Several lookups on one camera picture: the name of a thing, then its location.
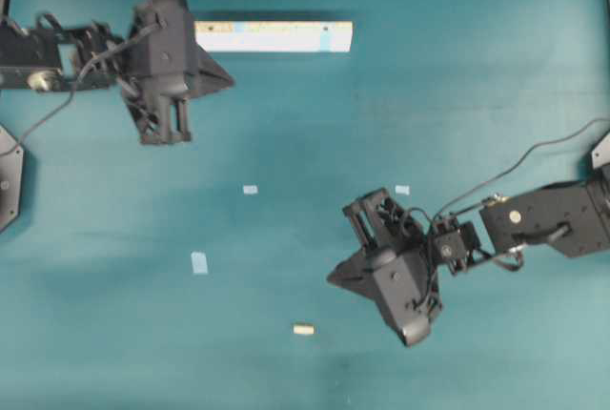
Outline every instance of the tape marker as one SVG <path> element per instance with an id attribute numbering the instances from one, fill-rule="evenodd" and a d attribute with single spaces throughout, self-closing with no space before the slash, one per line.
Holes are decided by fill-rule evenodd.
<path id="1" fill-rule="evenodd" d="M 410 195 L 411 194 L 411 187 L 410 186 L 402 186 L 397 184 L 395 187 L 395 191 L 397 194 L 403 194 L 403 195 Z"/>
<path id="2" fill-rule="evenodd" d="M 258 186 L 255 184 L 252 185 L 244 185 L 244 195 L 257 195 L 258 194 Z"/>
<path id="3" fill-rule="evenodd" d="M 205 253 L 193 251 L 191 253 L 191 263 L 193 264 L 194 275 L 208 274 L 208 258 Z"/>

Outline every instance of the metal bracket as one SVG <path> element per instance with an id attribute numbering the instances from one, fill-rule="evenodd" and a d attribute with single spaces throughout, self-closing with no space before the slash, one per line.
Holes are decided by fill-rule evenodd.
<path id="1" fill-rule="evenodd" d="M 15 139 L 0 126 L 0 153 L 9 150 Z M 21 178 L 24 152 L 21 146 L 0 157 L 0 231 L 4 230 L 19 215 Z"/>
<path id="2" fill-rule="evenodd" d="M 610 163 L 610 133 L 602 138 L 600 143 L 593 149 L 591 152 L 591 161 L 594 170 Z"/>

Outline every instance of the wire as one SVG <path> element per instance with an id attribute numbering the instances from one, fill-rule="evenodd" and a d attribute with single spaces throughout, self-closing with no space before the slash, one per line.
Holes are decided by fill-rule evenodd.
<path id="1" fill-rule="evenodd" d="M 432 224 L 432 219 L 428 216 L 426 211 L 423 208 L 419 208 L 419 207 L 411 207 L 406 212 L 404 212 L 403 217 L 405 218 L 405 220 L 409 218 L 409 216 L 411 215 L 411 212 L 421 213 L 426 218 L 426 221 L 428 221 L 429 224 Z"/>
<path id="2" fill-rule="evenodd" d="M 469 191 L 465 192 L 464 194 L 459 195 L 458 197 L 454 198 L 453 200 L 447 202 L 445 205 L 443 205 L 443 207 L 440 210 L 438 210 L 438 213 L 436 213 L 434 215 L 434 219 L 439 218 L 443 214 L 443 212 L 445 210 L 447 210 L 449 207 L 451 207 L 452 205 L 455 205 L 456 203 L 460 202 L 464 198 L 474 194 L 479 189 L 482 189 L 485 186 L 487 186 L 487 185 L 489 185 L 489 184 L 491 184 L 491 183 L 493 183 L 495 181 L 498 181 L 499 179 L 501 179 L 501 178 L 507 176 L 508 174 L 510 174 L 511 172 L 513 172 L 519 165 L 521 165 L 523 163 L 523 161 L 527 158 L 527 156 L 530 155 L 536 149 L 538 149 L 538 148 L 540 148 L 542 146 L 557 145 L 559 143 L 563 143 L 565 141 L 571 140 L 572 138 L 575 138 L 575 137 L 579 136 L 581 133 L 583 133 L 587 129 L 589 129 L 593 124 L 596 124 L 598 122 L 606 122 L 606 123 L 608 123 L 608 122 L 610 122 L 610 118 L 597 117 L 595 119 L 591 119 L 589 122 L 587 122 L 580 129 L 578 129 L 574 133 L 570 133 L 569 135 L 566 135 L 563 138 L 558 138 L 556 140 L 540 141 L 539 143 L 536 143 L 535 145 L 531 146 L 530 149 L 528 149 L 515 164 L 513 164 L 511 167 L 506 169 L 504 172 L 502 172 L 500 174 L 497 174 L 496 176 L 494 176 L 492 178 L 489 178 L 488 180 L 483 181 L 482 183 L 479 183 L 477 186 L 475 186 L 471 190 L 469 190 Z"/>
<path id="3" fill-rule="evenodd" d="M 15 151 L 17 148 L 19 148 L 23 144 L 23 142 L 26 140 L 26 138 L 28 138 L 31 135 L 31 133 L 33 133 L 40 126 L 42 126 L 43 124 L 48 122 L 51 118 L 53 118 L 56 114 L 61 112 L 63 109 L 68 107 L 68 105 L 70 105 L 70 103 L 74 99 L 74 94 L 76 93 L 78 86 L 80 85 L 80 83 L 82 83 L 83 79 L 85 79 L 85 76 L 87 76 L 87 74 L 89 74 L 89 71 L 93 68 L 93 66 L 95 64 L 97 64 L 103 60 L 106 60 L 110 57 L 113 57 L 114 55 L 117 55 L 118 53 L 126 50 L 127 48 L 130 48 L 134 44 L 140 42 L 146 36 L 150 35 L 154 31 L 158 30 L 158 28 L 159 28 L 158 24 L 152 24 L 152 25 L 146 26 L 141 31 L 139 31 L 137 35 L 133 36 L 132 38 L 125 40 L 122 43 L 119 43 L 118 45 L 114 45 L 113 47 L 108 48 L 106 51 L 96 54 L 91 59 L 89 59 L 87 61 L 87 63 L 85 63 L 83 68 L 81 69 L 78 76 L 76 76 L 76 79 L 74 80 L 74 82 L 71 84 L 70 93 L 68 94 L 68 97 L 66 98 L 66 100 L 64 100 L 60 105 L 53 108 L 50 112 L 48 112 L 43 117 L 41 117 L 39 120 L 37 120 L 35 123 L 33 123 L 25 132 L 23 132 L 21 134 L 21 136 L 19 136 L 19 138 L 17 138 L 17 141 L 9 150 L 4 151 L 3 153 L 0 153 L 0 157 L 4 157 L 5 155 L 11 154 L 13 151 Z"/>

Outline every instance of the robotic arm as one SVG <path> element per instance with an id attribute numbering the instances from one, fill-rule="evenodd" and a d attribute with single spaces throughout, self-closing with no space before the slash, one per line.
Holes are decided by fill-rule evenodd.
<path id="1" fill-rule="evenodd" d="M 442 310 L 438 267 L 452 275 L 485 262 L 515 272 L 527 246 L 547 244 L 568 257 L 610 248 L 610 135 L 592 152 L 593 171 L 583 181 L 557 183 L 513 197 L 486 198 L 457 213 L 429 218 L 424 232 L 385 189 L 343 209 L 360 249 L 328 281 L 376 303 L 405 346 L 424 340 Z M 482 249 L 472 222 L 458 217 L 479 208 L 495 251 Z"/>
<path id="2" fill-rule="evenodd" d="M 35 27 L 22 29 L 4 16 L 0 89 L 72 94 L 118 83 L 142 144 L 191 141 L 189 100 L 234 81 L 197 45 L 186 0 L 147 0 L 133 12 L 127 40 L 97 22 L 65 29 L 43 13 Z M 64 74 L 59 54 L 59 46 L 67 44 L 75 47 L 74 76 Z"/>

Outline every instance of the green-blue surface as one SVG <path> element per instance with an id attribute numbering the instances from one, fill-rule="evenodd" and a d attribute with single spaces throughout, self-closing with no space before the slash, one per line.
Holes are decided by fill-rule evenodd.
<path id="1" fill-rule="evenodd" d="M 11 14 L 126 33 L 138 1 L 12 0 Z M 190 145 L 139 146 L 116 89 L 79 94 L 31 137 L 23 211 L 0 236 L 0 408 L 610 406 L 608 253 L 443 271 L 445 311 L 412 350 L 324 280 L 357 247 L 340 212 L 357 195 L 408 184 L 400 201 L 434 210 L 535 140 L 608 115 L 605 0 L 190 4 L 341 14 L 353 49 L 217 55 L 237 87 L 193 103 Z M 20 133 L 60 99 L 3 92 L 0 121 Z M 495 190 L 577 176 L 604 131 Z M 209 275 L 193 275 L 195 250 Z M 316 335 L 294 336 L 296 320 Z"/>

